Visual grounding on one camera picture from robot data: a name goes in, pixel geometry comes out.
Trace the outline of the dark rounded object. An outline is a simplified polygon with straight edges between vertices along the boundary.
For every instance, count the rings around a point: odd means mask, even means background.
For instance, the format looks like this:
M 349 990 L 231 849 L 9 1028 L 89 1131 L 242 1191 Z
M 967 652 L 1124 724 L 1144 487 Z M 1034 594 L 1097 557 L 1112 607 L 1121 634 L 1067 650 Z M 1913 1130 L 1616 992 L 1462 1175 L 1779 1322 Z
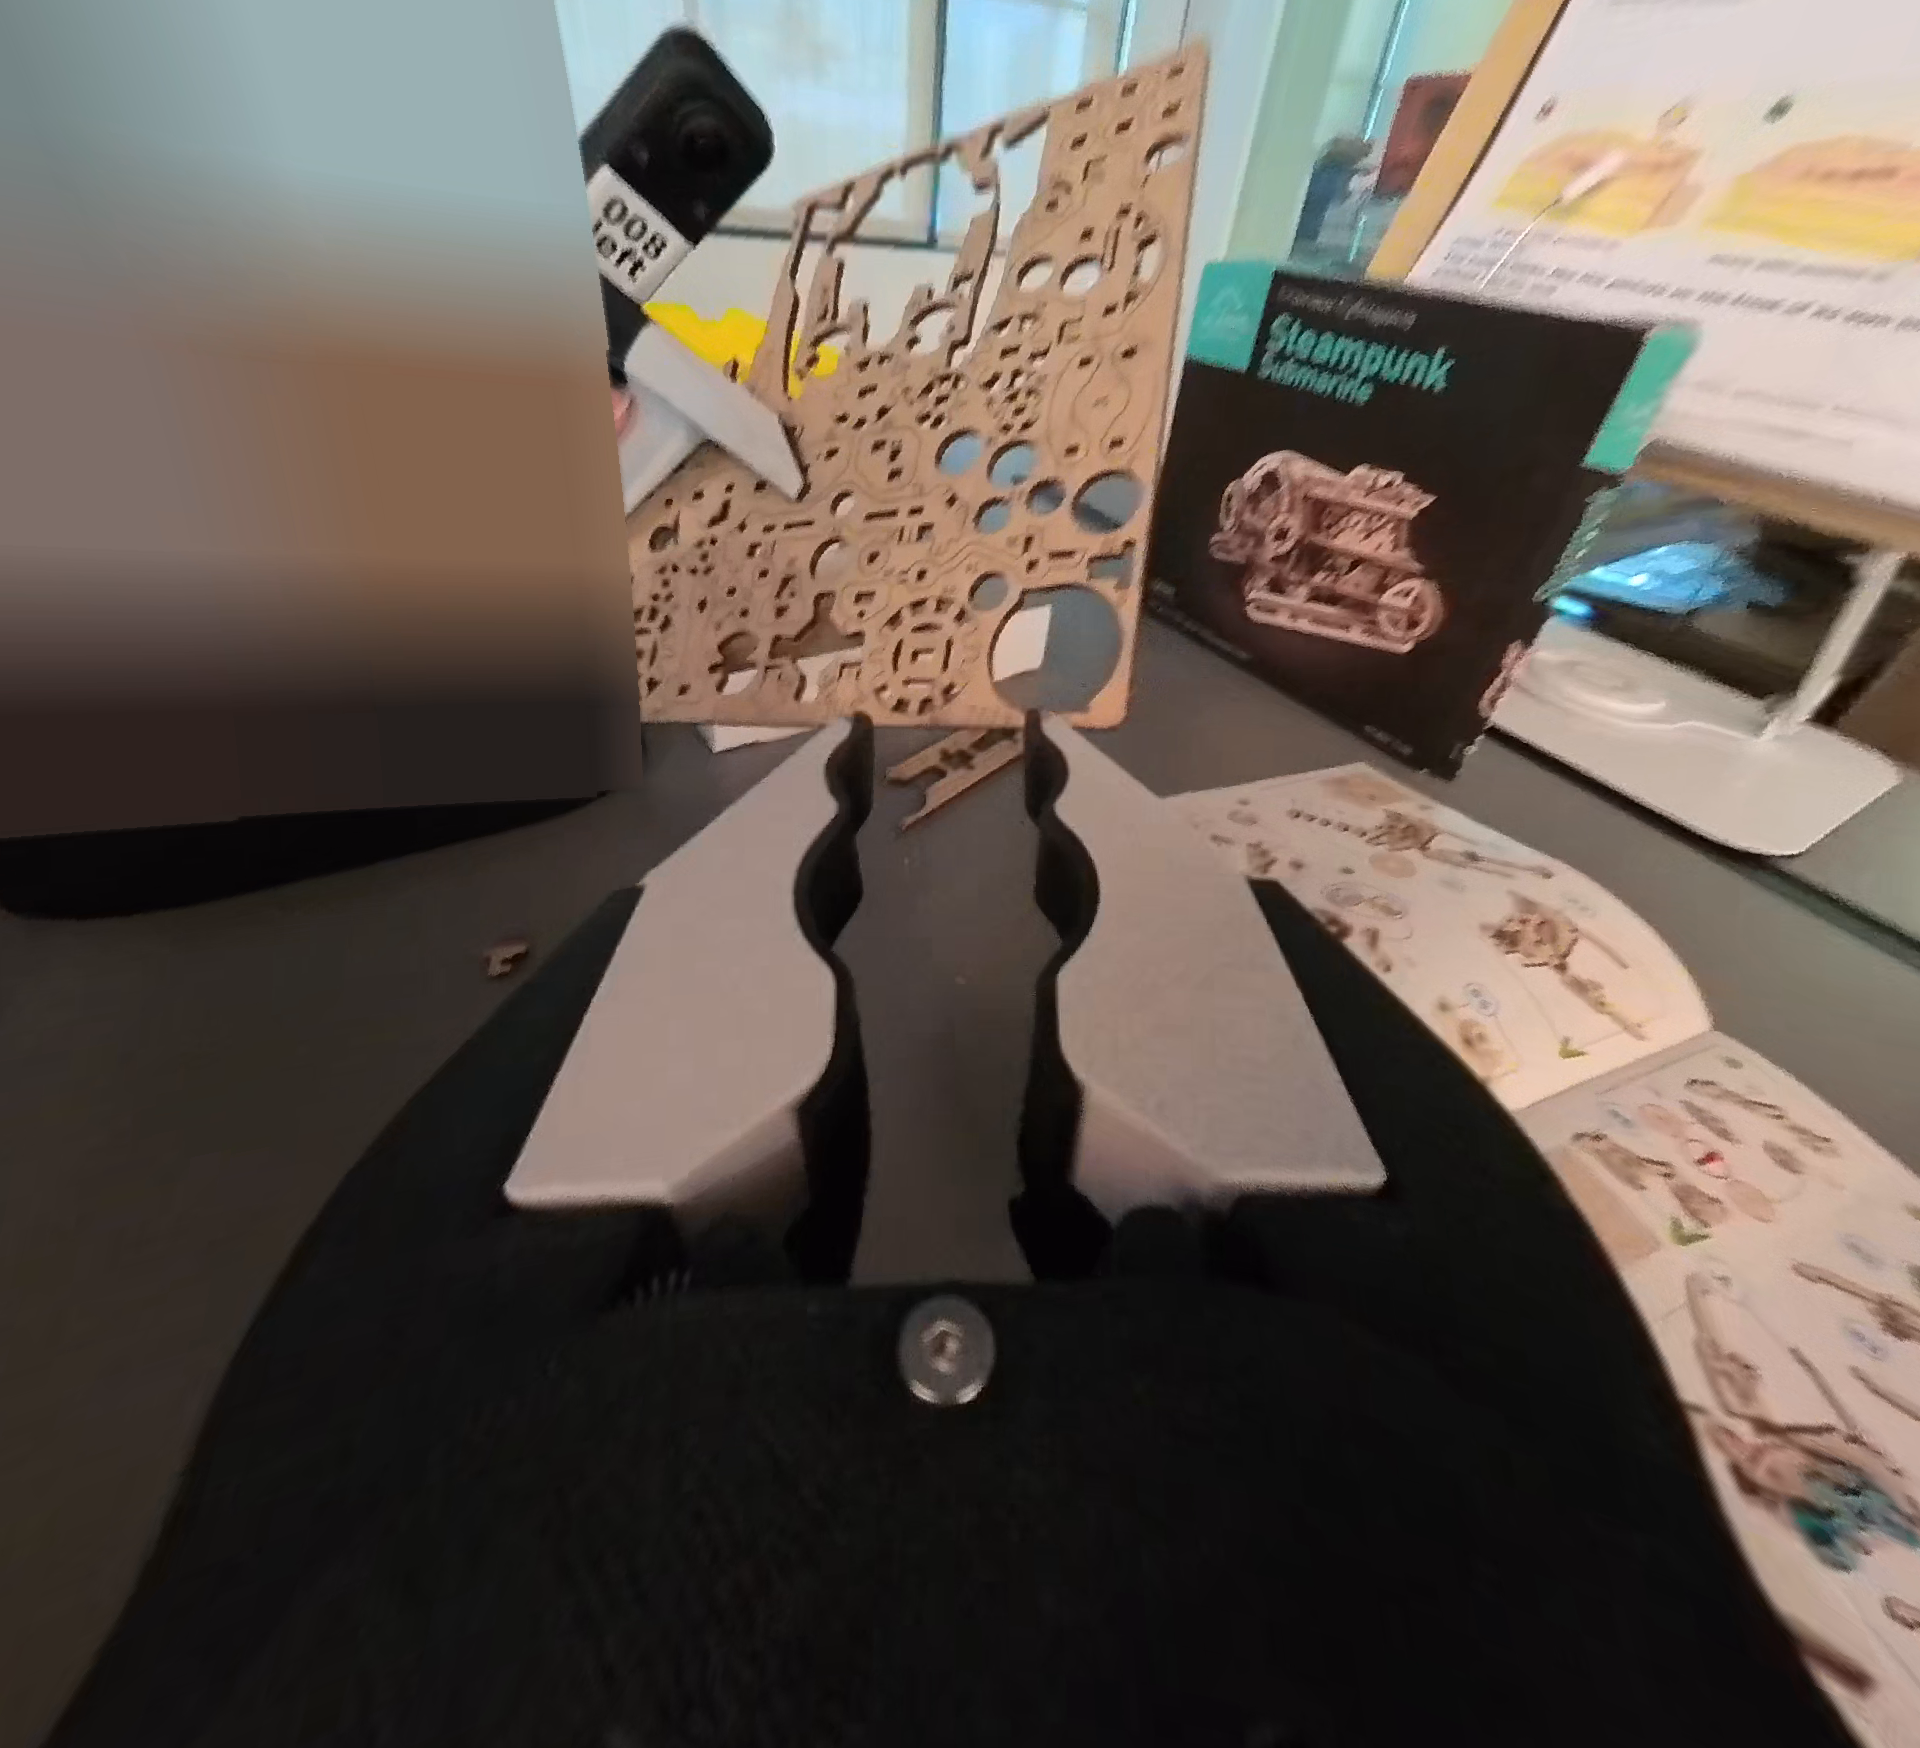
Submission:
M 2 908 L 98 920 L 247 895 L 575 814 L 588 795 L 4 837 Z

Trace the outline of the black model kit box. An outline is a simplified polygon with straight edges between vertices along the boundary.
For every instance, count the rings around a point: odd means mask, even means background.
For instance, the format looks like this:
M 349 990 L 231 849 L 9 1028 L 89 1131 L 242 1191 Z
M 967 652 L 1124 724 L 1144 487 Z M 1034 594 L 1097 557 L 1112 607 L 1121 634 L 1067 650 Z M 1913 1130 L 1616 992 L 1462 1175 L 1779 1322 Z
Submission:
M 1144 600 L 1450 778 L 1636 462 L 1697 328 L 1204 268 Z

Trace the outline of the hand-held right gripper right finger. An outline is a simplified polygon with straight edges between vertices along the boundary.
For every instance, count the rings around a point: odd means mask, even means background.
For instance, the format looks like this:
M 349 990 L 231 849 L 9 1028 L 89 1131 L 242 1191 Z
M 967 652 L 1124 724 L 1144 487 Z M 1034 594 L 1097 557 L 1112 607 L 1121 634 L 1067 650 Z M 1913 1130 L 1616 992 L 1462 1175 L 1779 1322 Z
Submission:
M 1078 729 L 1023 726 L 1036 989 L 1012 1232 L 1036 1280 L 1090 1276 L 1142 1210 L 1373 1195 L 1385 1161 L 1251 888 Z

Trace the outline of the large wooden parts sheet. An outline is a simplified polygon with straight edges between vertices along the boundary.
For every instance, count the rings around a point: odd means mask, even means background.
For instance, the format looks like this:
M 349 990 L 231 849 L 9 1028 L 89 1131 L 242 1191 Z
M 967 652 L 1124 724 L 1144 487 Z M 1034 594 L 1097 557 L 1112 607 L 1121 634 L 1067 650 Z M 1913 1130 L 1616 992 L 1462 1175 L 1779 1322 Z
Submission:
M 800 491 L 706 443 L 629 522 L 650 726 L 1015 726 L 996 649 L 1093 600 L 1126 713 L 1210 50 L 1177 50 L 806 193 L 744 386 Z

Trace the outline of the large printed instruction page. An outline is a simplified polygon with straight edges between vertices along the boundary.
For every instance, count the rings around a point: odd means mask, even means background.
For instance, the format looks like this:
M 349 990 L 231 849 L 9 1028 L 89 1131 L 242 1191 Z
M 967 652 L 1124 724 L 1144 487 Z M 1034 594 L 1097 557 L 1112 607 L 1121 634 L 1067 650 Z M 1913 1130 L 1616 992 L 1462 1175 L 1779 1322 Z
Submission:
M 1917 0 L 1511 0 L 1371 276 L 1683 328 L 1649 436 L 1915 509 Z

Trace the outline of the small wooden part strip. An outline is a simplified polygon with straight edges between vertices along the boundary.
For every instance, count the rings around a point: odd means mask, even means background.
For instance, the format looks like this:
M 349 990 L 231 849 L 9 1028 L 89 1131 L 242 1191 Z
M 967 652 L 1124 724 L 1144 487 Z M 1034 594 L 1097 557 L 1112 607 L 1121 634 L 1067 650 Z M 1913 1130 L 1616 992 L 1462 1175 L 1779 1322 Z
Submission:
M 964 729 L 946 732 L 884 771 L 889 785 L 916 787 L 920 799 L 900 816 L 898 831 L 907 833 L 946 805 L 970 793 L 1022 756 L 1023 734 L 1015 726 Z

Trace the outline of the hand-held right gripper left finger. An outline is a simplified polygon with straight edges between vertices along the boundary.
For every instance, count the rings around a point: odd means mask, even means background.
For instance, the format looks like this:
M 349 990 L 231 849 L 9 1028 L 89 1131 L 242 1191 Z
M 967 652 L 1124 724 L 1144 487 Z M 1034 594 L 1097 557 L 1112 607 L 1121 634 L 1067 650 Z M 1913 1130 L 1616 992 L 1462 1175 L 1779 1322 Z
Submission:
M 862 895 L 875 726 L 836 719 L 663 858 L 505 1179 L 535 1213 L 647 1208 L 846 1280 L 873 1120 L 836 943 Z

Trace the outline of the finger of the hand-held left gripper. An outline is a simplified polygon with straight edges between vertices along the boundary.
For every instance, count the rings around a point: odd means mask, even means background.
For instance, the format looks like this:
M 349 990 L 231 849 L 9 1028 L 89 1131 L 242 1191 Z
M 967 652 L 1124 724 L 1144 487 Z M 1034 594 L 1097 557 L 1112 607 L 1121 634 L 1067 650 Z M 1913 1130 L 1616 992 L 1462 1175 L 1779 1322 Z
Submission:
M 760 485 L 781 498 L 803 496 L 803 464 L 776 410 L 737 383 L 695 363 L 663 332 L 645 332 L 622 355 L 625 386 L 650 386 L 675 401 L 708 428 L 708 443 L 730 452 Z
M 650 386 L 619 392 L 619 469 L 622 509 L 636 508 L 708 443 L 708 428 Z

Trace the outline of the illustrated instruction booklet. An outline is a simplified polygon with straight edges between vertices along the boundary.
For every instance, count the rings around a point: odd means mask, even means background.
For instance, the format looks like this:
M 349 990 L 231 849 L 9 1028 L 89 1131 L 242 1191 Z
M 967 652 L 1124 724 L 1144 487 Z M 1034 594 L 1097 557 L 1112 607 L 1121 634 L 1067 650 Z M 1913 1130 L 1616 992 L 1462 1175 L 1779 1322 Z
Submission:
M 1365 765 L 1171 798 L 1511 1111 L 1863 1743 L 1917 1723 L 1917 1186 L 1584 873 Z

